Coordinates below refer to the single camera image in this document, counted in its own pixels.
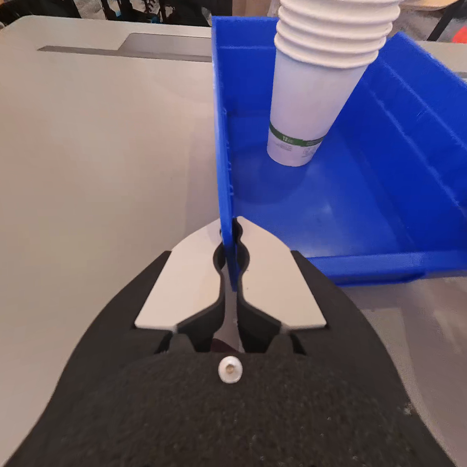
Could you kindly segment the set of white paper cups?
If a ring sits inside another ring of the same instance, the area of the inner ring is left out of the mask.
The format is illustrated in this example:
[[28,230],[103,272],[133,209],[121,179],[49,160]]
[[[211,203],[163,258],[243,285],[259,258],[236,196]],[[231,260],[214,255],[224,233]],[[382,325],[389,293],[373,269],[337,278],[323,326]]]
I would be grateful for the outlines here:
[[397,0],[284,0],[278,8],[267,153],[307,164],[400,14]]

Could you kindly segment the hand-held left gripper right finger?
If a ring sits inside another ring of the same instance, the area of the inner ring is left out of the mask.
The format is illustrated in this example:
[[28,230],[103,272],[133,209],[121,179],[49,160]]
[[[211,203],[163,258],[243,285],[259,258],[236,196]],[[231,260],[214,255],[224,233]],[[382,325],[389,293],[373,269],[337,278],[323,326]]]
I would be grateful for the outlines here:
[[236,231],[237,326],[247,353],[264,353],[277,335],[323,329],[326,319],[292,251],[245,217]]

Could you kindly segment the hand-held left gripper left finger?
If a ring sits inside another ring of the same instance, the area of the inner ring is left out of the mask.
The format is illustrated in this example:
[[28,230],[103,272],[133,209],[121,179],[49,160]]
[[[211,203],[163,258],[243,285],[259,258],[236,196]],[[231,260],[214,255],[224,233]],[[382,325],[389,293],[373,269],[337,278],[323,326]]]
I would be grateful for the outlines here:
[[186,335],[196,351],[211,350],[225,319],[225,252],[220,220],[196,230],[170,252],[135,327]]

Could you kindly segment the tan cardboard box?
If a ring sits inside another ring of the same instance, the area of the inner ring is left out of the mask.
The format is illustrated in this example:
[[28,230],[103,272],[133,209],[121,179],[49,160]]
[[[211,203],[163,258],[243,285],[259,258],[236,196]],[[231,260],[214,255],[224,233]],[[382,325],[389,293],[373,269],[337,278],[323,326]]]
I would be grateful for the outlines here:
[[233,16],[267,16],[277,17],[279,0],[233,0]]

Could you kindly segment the blue plastic bin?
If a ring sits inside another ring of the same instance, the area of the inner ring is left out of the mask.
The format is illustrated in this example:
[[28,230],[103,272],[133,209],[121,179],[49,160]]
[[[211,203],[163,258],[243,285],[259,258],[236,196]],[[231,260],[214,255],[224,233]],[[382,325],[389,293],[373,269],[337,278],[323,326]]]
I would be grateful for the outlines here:
[[277,20],[213,19],[221,234],[244,217],[338,285],[466,271],[466,83],[397,33],[302,167],[266,151]]

